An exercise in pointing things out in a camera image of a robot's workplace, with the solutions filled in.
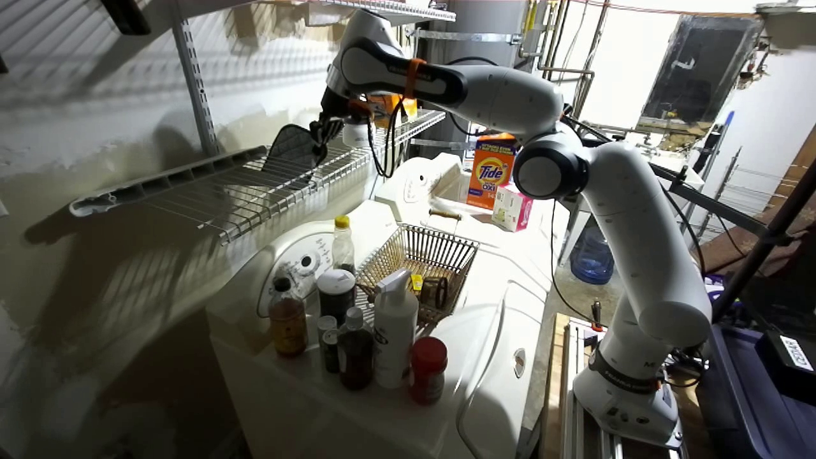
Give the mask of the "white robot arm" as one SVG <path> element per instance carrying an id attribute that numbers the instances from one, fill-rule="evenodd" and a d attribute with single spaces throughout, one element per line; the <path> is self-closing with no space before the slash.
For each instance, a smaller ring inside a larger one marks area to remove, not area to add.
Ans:
<path id="1" fill-rule="evenodd" d="M 412 57 L 395 45 L 390 20 L 359 8 L 327 68 L 321 115 L 345 116 L 381 92 L 516 135 L 516 189 L 571 203 L 582 226 L 600 230 L 623 295 L 571 393 L 604 430 L 678 445 L 681 416 L 665 362 L 707 340 L 711 301 L 650 163 L 614 139 L 582 142 L 550 82 L 507 65 Z"/>

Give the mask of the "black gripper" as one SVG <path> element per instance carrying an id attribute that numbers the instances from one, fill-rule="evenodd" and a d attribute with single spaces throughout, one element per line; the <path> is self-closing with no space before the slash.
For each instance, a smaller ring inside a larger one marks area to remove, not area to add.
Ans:
<path id="1" fill-rule="evenodd" d="M 310 121 L 310 129 L 316 142 L 329 142 L 343 131 L 348 121 L 366 121 L 367 116 L 371 106 L 362 98 L 327 88 L 321 96 L 321 108 Z"/>

